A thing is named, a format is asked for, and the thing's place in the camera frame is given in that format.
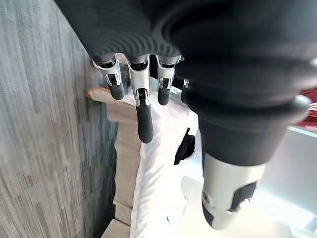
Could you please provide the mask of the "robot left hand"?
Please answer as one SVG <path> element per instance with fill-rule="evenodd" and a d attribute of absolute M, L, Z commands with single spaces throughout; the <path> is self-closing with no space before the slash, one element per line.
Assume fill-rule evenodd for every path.
<path fill-rule="evenodd" d="M 199 118 L 203 214 L 225 229 L 250 199 L 286 129 L 317 85 L 314 0 L 58 0 L 87 53 L 104 70 L 124 54 L 138 75 L 158 65 L 188 80 Z"/>

